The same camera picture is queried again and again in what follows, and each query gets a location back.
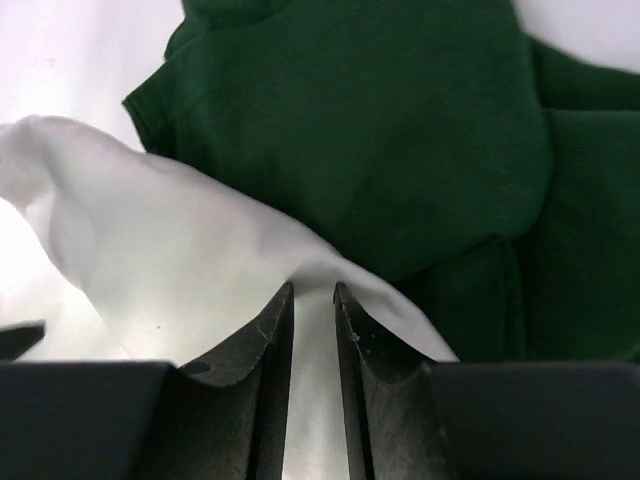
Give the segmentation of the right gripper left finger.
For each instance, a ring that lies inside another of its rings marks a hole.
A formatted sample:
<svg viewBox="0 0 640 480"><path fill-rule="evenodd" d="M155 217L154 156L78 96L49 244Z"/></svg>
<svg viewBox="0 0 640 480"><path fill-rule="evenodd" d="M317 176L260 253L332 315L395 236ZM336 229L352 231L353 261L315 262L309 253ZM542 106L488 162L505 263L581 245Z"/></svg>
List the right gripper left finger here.
<svg viewBox="0 0 640 480"><path fill-rule="evenodd" d="M294 299L183 366L1 360L5 479L278 479Z"/></svg>

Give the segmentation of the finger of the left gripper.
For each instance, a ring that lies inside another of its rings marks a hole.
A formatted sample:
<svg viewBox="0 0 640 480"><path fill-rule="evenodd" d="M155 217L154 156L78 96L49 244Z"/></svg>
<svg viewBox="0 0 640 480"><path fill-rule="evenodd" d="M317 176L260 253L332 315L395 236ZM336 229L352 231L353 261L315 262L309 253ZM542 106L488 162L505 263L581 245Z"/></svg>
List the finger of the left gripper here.
<svg viewBox="0 0 640 480"><path fill-rule="evenodd" d="M0 359L15 361L39 343L46 334L44 320L22 322L2 327L0 331Z"/></svg>

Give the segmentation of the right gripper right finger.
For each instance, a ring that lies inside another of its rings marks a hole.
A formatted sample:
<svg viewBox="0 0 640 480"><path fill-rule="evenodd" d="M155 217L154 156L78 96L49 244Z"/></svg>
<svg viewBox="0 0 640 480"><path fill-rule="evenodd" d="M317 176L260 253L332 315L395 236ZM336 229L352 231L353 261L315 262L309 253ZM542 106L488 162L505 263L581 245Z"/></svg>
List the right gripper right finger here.
<svg viewBox="0 0 640 480"><path fill-rule="evenodd" d="M635 479L639 368L445 363L334 293L354 479Z"/></svg>

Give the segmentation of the white and green t-shirt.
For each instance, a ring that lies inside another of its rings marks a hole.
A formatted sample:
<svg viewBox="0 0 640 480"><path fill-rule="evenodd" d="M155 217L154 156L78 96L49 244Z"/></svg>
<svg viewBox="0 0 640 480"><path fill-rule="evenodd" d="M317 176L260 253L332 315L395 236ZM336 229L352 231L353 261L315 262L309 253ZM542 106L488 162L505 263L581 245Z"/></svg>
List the white and green t-shirt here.
<svg viewBox="0 0 640 480"><path fill-rule="evenodd" d="M639 358L639 55L554 44L535 1L188 1L124 100L141 141L1 127L1 197L106 342L184 361L283 283L300 360L349 285L467 362Z"/></svg>

